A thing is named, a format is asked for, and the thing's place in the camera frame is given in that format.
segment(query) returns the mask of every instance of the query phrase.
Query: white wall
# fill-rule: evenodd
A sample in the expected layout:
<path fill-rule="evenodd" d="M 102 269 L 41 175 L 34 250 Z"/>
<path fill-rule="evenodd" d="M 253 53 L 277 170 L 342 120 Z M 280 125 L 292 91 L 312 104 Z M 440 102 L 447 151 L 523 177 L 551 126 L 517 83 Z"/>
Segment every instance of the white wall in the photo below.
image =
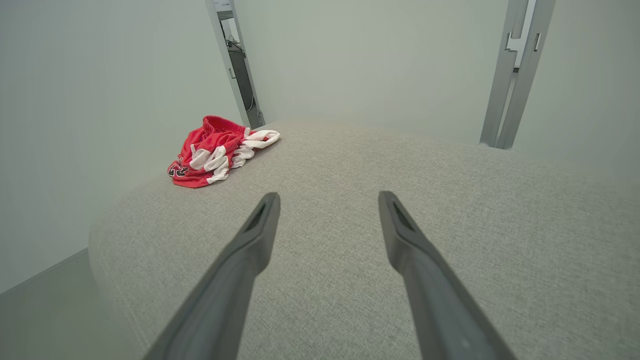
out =
<path fill-rule="evenodd" d="M 640 1 L 558 0 L 513 147 L 640 183 Z"/>
<path fill-rule="evenodd" d="M 265 121 L 478 143 L 507 0 L 235 0 Z"/>
<path fill-rule="evenodd" d="M 231 18 L 222 20 L 222 28 L 225 30 L 225 36 L 227 40 L 231 40 L 233 37 L 234 42 L 240 42 L 240 36 L 238 35 L 238 29 L 236 27 L 236 20 Z"/>
<path fill-rule="evenodd" d="M 0 293 L 85 248 L 208 114 L 240 122 L 204 1 L 2 1 Z"/>

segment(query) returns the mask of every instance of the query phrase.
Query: gray upholstered surface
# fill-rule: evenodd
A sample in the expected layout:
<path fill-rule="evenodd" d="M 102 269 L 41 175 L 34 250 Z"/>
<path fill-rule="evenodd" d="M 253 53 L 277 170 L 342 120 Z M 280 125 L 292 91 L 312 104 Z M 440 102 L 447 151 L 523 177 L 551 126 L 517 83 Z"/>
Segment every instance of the gray upholstered surface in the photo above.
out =
<path fill-rule="evenodd" d="M 383 246 L 380 190 L 398 195 L 520 359 L 640 354 L 637 197 L 479 145 L 269 127 L 282 139 L 226 181 L 194 190 L 158 177 L 94 225 L 94 275 L 139 356 L 257 201 L 276 191 L 273 256 L 255 283 L 238 358 L 419 358 Z"/>

